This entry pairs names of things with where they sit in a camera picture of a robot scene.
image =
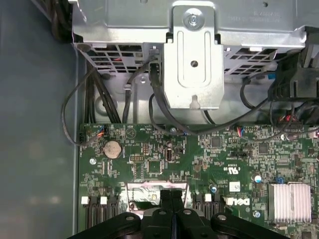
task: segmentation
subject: microchip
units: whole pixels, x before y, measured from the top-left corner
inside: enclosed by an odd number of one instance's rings
[[[200,165],[195,165],[194,166],[194,170],[195,170],[196,173],[200,172],[201,166]]]
[[[318,224],[318,215],[317,214],[312,214],[311,215],[311,223],[312,224]]]
[[[149,161],[149,173],[160,173],[160,162]]]
[[[297,166],[297,167],[300,167],[300,166],[302,166],[302,165],[303,165],[303,163],[302,163],[300,160],[296,161],[296,166]]]
[[[313,148],[308,149],[308,155],[313,155],[315,154],[315,150]]]
[[[267,143],[260,143],[258,152],[260,154],[268,153],[268,144]]]
[[[220,148],[221,147],[221,138],[215,137],[211,139],[211,146],[213,148]]]
[[[194,177],[194,178],[200,178],[200,173],[199,173],[199,172],[198,172],[198,173],[195,172],[194,175],[193,175],[193,177]]]
[[[263,189],[264,186],[263,186],[262,183],[256,183],[256,188],[257,188],[257,189]]]
[[[293,154],[293,160],[298,161],[299,160],[299,155],[298,154]]]
[[[302,232],[301,239],[312,239],[311,232]]]
[[[184,148],[182,148],[182,147],[176,147],[176,148],[175,148],[175,153],[177,153],[177,154],[184,154]]]

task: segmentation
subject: metal bracket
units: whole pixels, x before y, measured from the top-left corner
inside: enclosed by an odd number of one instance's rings
[[[223,46],[214,8],[173,8],[173,39],[164,45],[163,89],[172,109],[218,109],[224,95]]]

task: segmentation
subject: screw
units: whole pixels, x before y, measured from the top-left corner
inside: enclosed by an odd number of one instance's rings
[[[227,219],[227,217],[224,215],[218,215],[217,218],[221,221],[225,221]]]
[[[140,82],[141,82],[142,84],[145,84],[145,82],[146,82],[146,77],[145,77],[145,76],[142,76],[141,79],[140,79]]]
[[[261,216],[260,212],[258,212],[258,211],[254,211],[253,215],[255,218],[260,218],[260,216]]]
[[[90,158],[90,164],[95,165],[96,164],[96,159],[95,158]]]
[[[189,25],[191,25],[191,26],[196,26],[196,25],[198,24],[197,16],[194,15],[194,14],[191,15],[191,16],[189,17],[188,23],[189,23]]]
[[[169,132],[171,132],[171,133],[177,133],[177,129],[176,128],[170,128],[170,130],[169,130]]]
[[[184,210],[184,214],[190,215],[191,214],[191,210]]]

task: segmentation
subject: capacitor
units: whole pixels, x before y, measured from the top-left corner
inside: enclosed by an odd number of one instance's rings
[[[174,127],[172,127],[172,128],[170,128],[169,129],[169,132],[171,132],[171,133],[177,133],[177,129],[176,128],[174,128]]]
[[[255,181],[255,183],[261,183],[261,176],[260,175],[256,175],[254,177],[254,181]]]
[[[217,188],[215,186],[213,186],[212,184],[209,185],[209,190],[212,192],[212,193],[216,193],[217,192]]]
[[[166,146],[167,146],[168,148],[172,148],[172,147],[173,147],[173,144],[172,144],[170,141],[167,141],[167,142],[166,142]]]
[[[217,188],[216,188],[216,187],[212,187],[212,188],[210,189],[210,191],[211,191],[212,193],[216,193],[216,192],[217,192]]]
[[[284,183],[284,179],[282,177],[276,178],[276,182],[278,184],[283,184]]]

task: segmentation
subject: white sticker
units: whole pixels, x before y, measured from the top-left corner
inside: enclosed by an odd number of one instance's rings
[[[107,205],[108,204],[108,198],[107,197],[101,197],[100,204],[101,205]]]
[[[240,182],[229,182],[229,192],[240,192]]]
[[[89,199],[88,196],[82,196],[82,197],[81,197],[81,204],[82,204],[82,205],[88,205],[89,202],[90,202],[90,199]]]

